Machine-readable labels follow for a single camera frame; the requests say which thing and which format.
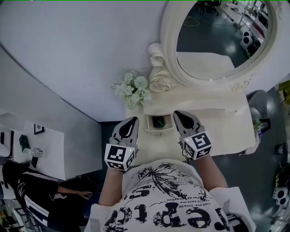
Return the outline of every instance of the floor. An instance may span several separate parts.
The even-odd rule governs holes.
[[[223,13],[225,13],[226,15],[228,15],[232,20],[234,20],[236,23],[239,23],[241,20],[242,15],[239,14],[237,11],[232,10],[230,7],[226,6],[224,8],[222,7],[218,7],[220,8]],[[248,17],[244,17],[243,20],[249,24],[252,24],[252,20],[250,20]]]
[[[242,33],[233,26],[233,22],[219,11],[204,11],[193,7],[187,22],[183,24],[177,41],[178,52],[217,53],[229,56],[234,67],[238,67],[248,60],[246,51],[240,46]]]
[[[271,129],[262,135],[257,151],[251,155],[215,156],[213,159],[225,176],[229,187],[238,186],[242,192],[250,214],[256,223],[257,232],[268,232],[271,227],[271,215],[278,209],[272,199],[275,172],[280,162],[287,161],[286,155],[275,155],[277,144],[286,142],[286,131],[279,98],[275,89],[267,93],[268,115]],[[102,151],[118,122],[102,123]],[[96,180],[100,189],[106,175],[103,169],[88,174]]]

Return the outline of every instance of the oval mirror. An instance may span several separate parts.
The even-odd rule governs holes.
[[[178,64],[193,78],[226,78],[262,52],[268,21],[264,1],[197,1],[179,33]]]

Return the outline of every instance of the artificial flower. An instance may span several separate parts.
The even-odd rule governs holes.
[[[127,88],[127,85],[125,83],[116,85],[115,94],[121,97],[125,96],[125,88]]]
[[[129,99],[129,100],[127,101],[127,105],[128,105],[128,108],[129,108],[129,109],[134,109],[134,108],[137,106],[137,104],[136,104],[135,102],[132,102],[131,99]]]
[[[150,94],[150,91],[148,89],[145,89],[143,91],[143,96],[144,96],[143,99],[145,101],[150,101],[151,100],[151,94]]]
[[[140,95],[137,92],[133,93],[130,96],[130,98],[131,98],[131,101],[134,102],[134,103],[138,103],[141,100]]]
[[[146,89],[148,82],[147,79],[143,76],[138,76],[136,77],[136,79],[134,80],[134,85],[138,88],[138,89]]]
[[[124,75],[124,83],[130,84],[136,74],[134,72],[127,72]]]
[[[126,86],[126,88],[124,89],[124,93],[127,96],[132,95],[133,91],[134,91],[134,88],[131,87],[130,85]]]

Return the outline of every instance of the shelf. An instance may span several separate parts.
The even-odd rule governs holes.
[[[255,23],[258,25],[258,27],[260,27],[262,29],[262,31],[264,32],[264,34],[267,33],[267,28],[259,21],[258,18],[255,18],[253,15],[249,14],[248,12],[246,12],[246,15]]]
[[[254,6],[254,8],[259,12],[259,14],[263,15],[267,20],[269,20],[268,16],[258,7]]]
[[[251,24],[250,25],[249,23],[247,24],[247,22],[245,22],[244,20],[243,20],[243,23],[252,32],[252,34],[257,38],[260,44],[262,44],[264,42],[264,37],[260,34],[260,32],[256,28],[254,28]]]

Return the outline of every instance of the cable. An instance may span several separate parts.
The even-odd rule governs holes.
[[[184,20],[184,22],[183,22],[183,25],[184,26],[187,26],[187,27],[196,27],[196,26],[198,26],[199,24],[200,24],[200,22],[198,22],[198,24],[197,25],[186,25],[186,23],[188,23],[188,21],[186,21],[187,19],[189,19],[189,18],[192,18],[193,20],[195,20],[195,21],[197,21],[195,18],[193,18],[193,17],[191,17],[191,16],[186,16],[186,18],[185,18],[185,20]]]
[[[182,155],[183,155],[183,156],[186,158],[186,160],[187,160],[187,163],[188,163],[188,164],[189,164],[189,162],[190,162],[190,161],[192,161],[192,160],[193,160],[192,158],[188,157],[188,153],[187,153],[187,151],[186,151],[186,150],[184,150],[184,149],[182,149]]]
[[[186,25],[186,24],[189,22],[189,21],[188,21],[189,18],[192,18],[193,20],[197,21],[198,24],[197,24],[197,25]],[[203,22],[205,22],[205,23],[211,24],[211,25],[216,25],[216,26],[226,26],[226,27],[232,27],[232,26],[233,26],[233,25],[224,25],[224,24],[213,24],[212,22],[207,22],[207,21],[202,20],[202,19],[199,19],[199,20],[200,20],[200,21],[203,21]],[[200,22],[199,22],[197,19],[195,19],[195,18],[193,18],[193,17],[191,17],[191,16],[186,16],[186,18],[185,18],[185,20],[184,20],[184,22],[183,22],[183,25],[184,25],[184,26],[187,26],[187,27],[196,27],[196,26],[200,25]]]

